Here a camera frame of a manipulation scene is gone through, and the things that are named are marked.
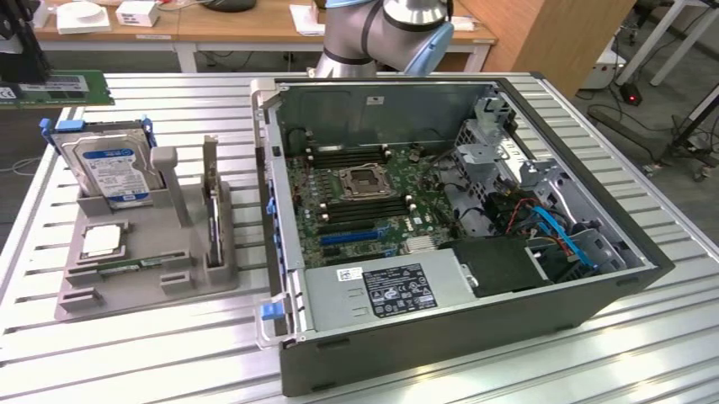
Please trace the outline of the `metal CPU socket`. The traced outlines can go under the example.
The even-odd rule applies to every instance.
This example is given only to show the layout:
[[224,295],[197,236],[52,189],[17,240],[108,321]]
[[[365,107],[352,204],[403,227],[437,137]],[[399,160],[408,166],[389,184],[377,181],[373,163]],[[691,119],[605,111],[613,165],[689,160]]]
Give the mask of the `metal CPU socket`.
[[343,167],[331,172],[333,199],[371,199],[396,196],[388,170],[380,164]]

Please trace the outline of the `RAM slot white latches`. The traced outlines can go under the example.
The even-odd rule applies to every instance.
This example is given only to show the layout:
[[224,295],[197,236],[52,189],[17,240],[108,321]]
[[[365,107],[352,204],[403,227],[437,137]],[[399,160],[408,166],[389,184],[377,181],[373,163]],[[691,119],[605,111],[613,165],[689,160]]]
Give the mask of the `RAM slot white latches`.
[[352,211],[352,210],[407,210],[403,198],[385,198],[371,200],[344,200],[325,205],[328,211]]
[[313,154],[319,153],[380,153],[383,152],[383,146],[369,145],[369,146],[343,146],[343,145],[329,145],[329,146],[313,146],[311,148]]
[[404,207],[396,209],[377,209],[377,210],[348,210],[348,211],[331,211],[327,213],[328,222],[349,222],[349,221],[375,221],[388,217],[408,215],[409,210]]
[[357,154],[357,153],[347,153],[347,154],[337,154],[337,153],[329,153],[329,154],[315,154],[313,155],[313,163],[316,164],[351,164],[351,163],[367,163],[367,162],[384,162],[384,156],[381,153],[379,154]]

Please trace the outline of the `white round-topped device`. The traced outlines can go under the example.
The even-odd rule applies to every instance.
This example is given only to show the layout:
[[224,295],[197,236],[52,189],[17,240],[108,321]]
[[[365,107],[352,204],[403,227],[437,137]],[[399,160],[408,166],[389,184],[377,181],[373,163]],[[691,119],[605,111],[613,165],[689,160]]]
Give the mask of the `white round-topped device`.
[[56,28],[60,35],[110,31],[106,8],[88,1],[73,1],[56,7]]

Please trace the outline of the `white labelled box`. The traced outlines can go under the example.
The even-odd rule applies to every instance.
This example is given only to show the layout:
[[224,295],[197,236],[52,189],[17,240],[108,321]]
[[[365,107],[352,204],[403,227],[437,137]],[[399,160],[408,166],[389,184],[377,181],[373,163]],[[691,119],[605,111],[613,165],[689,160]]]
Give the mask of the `white labelled box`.
[[124,0],[116,9],[117,23],[152,28],[158,19],[158,6],[150,0]]

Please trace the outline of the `black wheeled stand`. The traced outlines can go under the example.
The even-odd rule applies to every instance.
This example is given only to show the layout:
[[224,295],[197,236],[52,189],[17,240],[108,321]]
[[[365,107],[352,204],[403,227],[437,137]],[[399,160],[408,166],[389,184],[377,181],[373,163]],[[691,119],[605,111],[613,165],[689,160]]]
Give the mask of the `black wheeled stand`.
[[653,164],[644,168],[651,177],[672,159],[691,159],[700,163],[692,174],[695,182],[703,182],[719,167],[715,157],[715,129],[719,127],[719,83],[708,91],[684,118],[672,117],[672,140],[667,144]]

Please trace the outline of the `white box with black top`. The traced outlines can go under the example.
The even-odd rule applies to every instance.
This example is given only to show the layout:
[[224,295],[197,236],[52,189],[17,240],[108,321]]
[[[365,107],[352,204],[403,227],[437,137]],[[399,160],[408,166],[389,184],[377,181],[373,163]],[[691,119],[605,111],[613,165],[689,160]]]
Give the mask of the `white box with black top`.
[[12,24],[25,23],[34,29],[42,28],[49,7],[45,0],[0,0],[0,16]]

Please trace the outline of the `green RAM stick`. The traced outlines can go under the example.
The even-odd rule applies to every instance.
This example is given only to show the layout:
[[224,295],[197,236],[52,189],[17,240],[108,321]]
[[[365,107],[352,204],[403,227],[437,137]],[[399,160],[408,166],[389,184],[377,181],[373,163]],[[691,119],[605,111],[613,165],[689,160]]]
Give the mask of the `green RAM stick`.
[[96,266],[100,275],[124,274],[137,272],[146,268],[158,267],[164,262],[176,258],[187,258],[185,252],[172,252],[149,258],[124,260],[113,263],[102,263]]
[[53,71],[44,82],[0,82],[0,109],[52,109],[113,105],[102,72]]

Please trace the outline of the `black open PC case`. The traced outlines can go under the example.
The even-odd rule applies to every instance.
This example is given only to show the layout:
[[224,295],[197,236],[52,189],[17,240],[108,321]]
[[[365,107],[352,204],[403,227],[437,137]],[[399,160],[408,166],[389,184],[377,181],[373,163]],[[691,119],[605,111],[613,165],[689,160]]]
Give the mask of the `black open PC case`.
[[[504,97],[516,111],[515,139],[527,161],[555,160],[581,184],[641,254],[641,268],[600,274],[515,293],[477,298],[428,316],[364,329],[325,334],[308,329],[307,268],[291,201],[287,160],[313,146],[392,147],[417,144],[448,159],[441,178],[464,191],[447,192],[465,235],[437,245],[451,249],[473,237],[521,237],[512,232],[531,194],[520,185],[485,193],[472,186],[455,161],[455,139],[483,98]],[[257,339],[276,348],[281,390],[301,396],[456,358],[484,349],[577,327],[611,303],[644,289],[672,270],[672,261],[601,186],[588,158],[599,148],[579,115],[552,97],[543,109],[516,79],[452,78],[264,78],[251,85],[257,174],[264,206],[275,198],[276,214],[261,220],[272,295],[257,307]],[[272,147],[281,149],[275,157]],[[281,235],[281,254],[273,234]],[[260,320],[260,304],[280,301],[284,318]]]

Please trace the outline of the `graphics card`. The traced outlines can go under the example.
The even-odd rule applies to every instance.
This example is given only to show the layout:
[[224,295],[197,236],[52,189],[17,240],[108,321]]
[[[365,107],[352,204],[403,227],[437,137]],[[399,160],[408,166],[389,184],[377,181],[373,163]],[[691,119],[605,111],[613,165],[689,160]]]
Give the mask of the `graphics card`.
[[223,227],[221,227],[221,184],[217,173],[217,139],[203,138],[203,194],[208,214],[209,251],[208,267],[224,265]]

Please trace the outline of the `grey parts rack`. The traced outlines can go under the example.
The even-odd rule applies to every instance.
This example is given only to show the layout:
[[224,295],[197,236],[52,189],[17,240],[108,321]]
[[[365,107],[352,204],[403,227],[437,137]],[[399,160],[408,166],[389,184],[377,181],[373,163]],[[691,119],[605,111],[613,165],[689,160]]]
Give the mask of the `grey parts rack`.
[[[176,300],[232,290],[239,285],[231,213],[229,184],[221,184],[221,227],[224,265],[209,268],[208,214],[200,183],[181,185],[175,167],[177,153],[161,146],[150,152],[150,164],[165,185],[150,192],[152,203],[113,210],[102,197],[80,197],[74,231],[60,282],[53,317],[74,322],[138,311]],[[126,254],[122,258],[80,260],[86,227],[124,226]],[[124,274],[100,275],[96,266],[124,260],[185,252],[158,267]]]

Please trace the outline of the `white floor device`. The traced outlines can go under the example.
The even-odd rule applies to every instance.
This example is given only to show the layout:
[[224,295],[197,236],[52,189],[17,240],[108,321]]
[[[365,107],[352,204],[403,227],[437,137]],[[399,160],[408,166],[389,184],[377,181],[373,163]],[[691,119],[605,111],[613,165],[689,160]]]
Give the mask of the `white floor device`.
[[579,90],[605,88],[621,72],[624,65],[625,59],[616,53],[616,37],[613,36],[596,59]]

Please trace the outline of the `grey metal disk bay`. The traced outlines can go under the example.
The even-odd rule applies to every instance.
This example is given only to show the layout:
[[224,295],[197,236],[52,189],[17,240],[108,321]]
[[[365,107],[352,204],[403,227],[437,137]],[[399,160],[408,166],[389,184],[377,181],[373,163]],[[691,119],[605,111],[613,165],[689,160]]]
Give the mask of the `grey metal disk bay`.
[[555,160],[527,161],[520,190],[531,194],[511,230],[552,283],[641,268],[647,262],[592,195]]

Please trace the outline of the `green motherboard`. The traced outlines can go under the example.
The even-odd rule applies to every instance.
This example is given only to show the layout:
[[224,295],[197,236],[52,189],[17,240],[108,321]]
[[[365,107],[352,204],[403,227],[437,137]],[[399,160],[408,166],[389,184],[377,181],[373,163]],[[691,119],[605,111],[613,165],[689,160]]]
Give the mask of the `green motherboard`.
[[[380,239],[339,245],[343,253],[339,257],[377,253],[395,249],[395,256],[405,255],[404,240],[409,237],[431,236],[437,245],[461,238],[465,231],[459,224],[459,215],[447,198],[447,192],[464,191],[467,186],[459,182],[447,182],[441,178],[449,167],[447,158],[435,156],[417,144],[392,147],[381,145],[389,181],[396,196],[403,196],[409,209],[408,215],[375,220],[373,230],[384,231]],[[328,222],[325,202],[337,201],[331,195],[331,172],[333,169],[312,167],[312,150],[287,160],[291,201],[295,209],[295,222],[299,234],[300,250],[307,268],[331,266],[324,263],[316,229]]]

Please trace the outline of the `blue expansion slot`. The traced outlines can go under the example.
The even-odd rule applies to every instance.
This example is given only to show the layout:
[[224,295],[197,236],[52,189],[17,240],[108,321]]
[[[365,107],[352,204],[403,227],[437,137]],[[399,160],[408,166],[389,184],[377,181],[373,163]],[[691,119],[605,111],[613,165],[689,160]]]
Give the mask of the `blue expansion slot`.
[[380,239],[383,235],[384,231],[381,230],[353,231],[345,234],[321,236],[319,238],[319,243],[321,246],[332,246],[352,242],[373,241]]

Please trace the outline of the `hard disk with blue caddy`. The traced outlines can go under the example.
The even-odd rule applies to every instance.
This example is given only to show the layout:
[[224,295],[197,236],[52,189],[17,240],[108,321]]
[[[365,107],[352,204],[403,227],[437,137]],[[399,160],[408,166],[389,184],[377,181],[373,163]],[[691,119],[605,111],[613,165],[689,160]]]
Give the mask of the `hard disk with blue caddy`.
[[88,122],[42,119],[40,135],[62,157],[81,196],[102,197],[113,210],[149,205],[150,192],[164,187],[150,164],[156,147],[153,122]]

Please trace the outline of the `black plastic shroud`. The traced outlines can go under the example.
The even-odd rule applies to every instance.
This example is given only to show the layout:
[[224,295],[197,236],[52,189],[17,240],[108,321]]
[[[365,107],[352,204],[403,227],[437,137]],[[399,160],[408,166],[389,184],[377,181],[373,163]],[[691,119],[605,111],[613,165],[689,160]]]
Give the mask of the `black plastic shroud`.
[[547,286],[551,281],[521,237],[473,237],[451,246],[459,263],[473,277],[471,289],[480,298]]

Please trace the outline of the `grey metal drive cage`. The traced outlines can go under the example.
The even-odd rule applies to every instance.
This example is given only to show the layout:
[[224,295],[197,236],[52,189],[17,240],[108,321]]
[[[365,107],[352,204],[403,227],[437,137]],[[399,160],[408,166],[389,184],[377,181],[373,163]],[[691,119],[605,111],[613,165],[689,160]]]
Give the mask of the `grey metal drive cage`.
[[480,191],[508,192],[521,183],[521,166],[528,160],[519,145],[516,111],[500,96],[480,99],[455,139],[453,158],[468,183]]

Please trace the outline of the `long black expansion slot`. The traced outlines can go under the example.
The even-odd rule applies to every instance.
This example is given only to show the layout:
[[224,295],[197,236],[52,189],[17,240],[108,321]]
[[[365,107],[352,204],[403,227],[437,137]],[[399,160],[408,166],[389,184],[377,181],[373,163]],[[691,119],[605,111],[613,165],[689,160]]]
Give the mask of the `long black expansion slot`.
[[356,263],[356,262],[363,262],[363,261],[367,261],[367,260],[375,260],[375,259],[393,257],[395,253],[396,253],[395,249],[388,249],[385,251],[372,252],[372,253],[360,254],[360,255],[352,255],[352,256],[347,256],[347,257],[327,258],[324,260],[324,263],[327,265],[339,265],[339,264],[344,264],[344,263]]
[[324,235],[339,234],[339,233],[344,233],[349,231],[367,231],[367,230],[372,230],[373,228],[375,228],[373,221],[369,221],[369,220],[348,221],[348,222],[324,224],[316,229],[316,233],[319,236],[324,236]]

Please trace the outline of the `wooden cabinet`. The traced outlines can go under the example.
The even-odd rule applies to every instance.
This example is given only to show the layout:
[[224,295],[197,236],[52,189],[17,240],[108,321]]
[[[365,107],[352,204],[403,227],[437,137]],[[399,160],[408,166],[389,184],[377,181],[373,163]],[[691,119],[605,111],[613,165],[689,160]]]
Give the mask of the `wooden cabinet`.
[[537,72],[572,97],[636,0],[460,0],[496,37],[481,70]]

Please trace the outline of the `white table frame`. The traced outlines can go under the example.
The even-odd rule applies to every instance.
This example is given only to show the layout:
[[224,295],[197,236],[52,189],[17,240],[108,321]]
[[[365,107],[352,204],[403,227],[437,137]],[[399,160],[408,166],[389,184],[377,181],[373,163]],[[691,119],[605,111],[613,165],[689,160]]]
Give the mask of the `white table frame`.
[[687,38],[681,40],[681,43],[673,53],[669,55],[667,61],[659,68],[655,76],[649,80],[652,86],[657,86],[668,76],[683,56],[688,53],[691,47],[703,36],[704,32],[719,20],[719,0],[667,0],[672,1],[668,10],[660,18],[649,36],[637,49],[636,54],[629,59],[629,62],[623,68],[623,72],[615,80],[617,86],[624,85],[633,78],[639,76],[639,72],[644,68],[644,64],[648,62],[653,55],[653,51],[659,49],[659,40],[664,33],[671,28],[673,21],[680,16],[681,12],[688,7],[699,8],[701,11],[693,17],[693,20],[687,25]]

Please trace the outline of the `white paper stack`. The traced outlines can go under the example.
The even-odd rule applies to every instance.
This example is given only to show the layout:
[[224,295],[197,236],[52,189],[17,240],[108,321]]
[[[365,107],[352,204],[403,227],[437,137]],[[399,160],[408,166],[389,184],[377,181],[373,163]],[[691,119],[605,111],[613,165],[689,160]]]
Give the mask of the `white paper stack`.
[[288,6],[295,30],[301,36],[323,36],[324,24],[319,22],[315,5],[291,4]]

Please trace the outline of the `grey power supply unit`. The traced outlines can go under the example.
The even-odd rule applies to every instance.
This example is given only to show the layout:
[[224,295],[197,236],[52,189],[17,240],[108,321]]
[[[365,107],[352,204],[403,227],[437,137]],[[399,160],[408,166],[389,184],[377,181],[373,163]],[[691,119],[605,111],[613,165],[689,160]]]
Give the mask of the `grey power supply unit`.
[[403,322],[476,301],[449,249],[312,268],[304,275],[307,326],[325,334]]

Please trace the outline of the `black round object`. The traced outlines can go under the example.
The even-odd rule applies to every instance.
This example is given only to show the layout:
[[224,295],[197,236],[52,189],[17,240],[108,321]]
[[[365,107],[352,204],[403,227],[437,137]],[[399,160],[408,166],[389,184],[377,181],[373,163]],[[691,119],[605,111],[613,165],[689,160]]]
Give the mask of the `black round object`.
[[257,0],[203,0],[203,6],[220,13],[241,13],[255,8]]

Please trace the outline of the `silver CPU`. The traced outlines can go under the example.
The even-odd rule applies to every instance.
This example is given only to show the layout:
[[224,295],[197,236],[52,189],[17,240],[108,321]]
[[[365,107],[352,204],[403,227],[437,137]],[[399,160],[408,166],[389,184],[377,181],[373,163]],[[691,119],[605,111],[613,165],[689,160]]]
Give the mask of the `silver CPU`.
[[85,228],[80,260],[122,258],[125,254],[122,225],[114,223]]

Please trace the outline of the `silver finned heat sink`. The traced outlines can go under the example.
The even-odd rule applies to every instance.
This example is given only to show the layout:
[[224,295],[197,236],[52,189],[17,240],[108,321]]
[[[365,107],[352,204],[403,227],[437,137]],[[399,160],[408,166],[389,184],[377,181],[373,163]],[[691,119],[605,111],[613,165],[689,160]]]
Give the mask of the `silver finned heat sink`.
[[437,249],[437,242],[431,236],[409,237],[404,240],[403,244],[407,254],[421,253]]

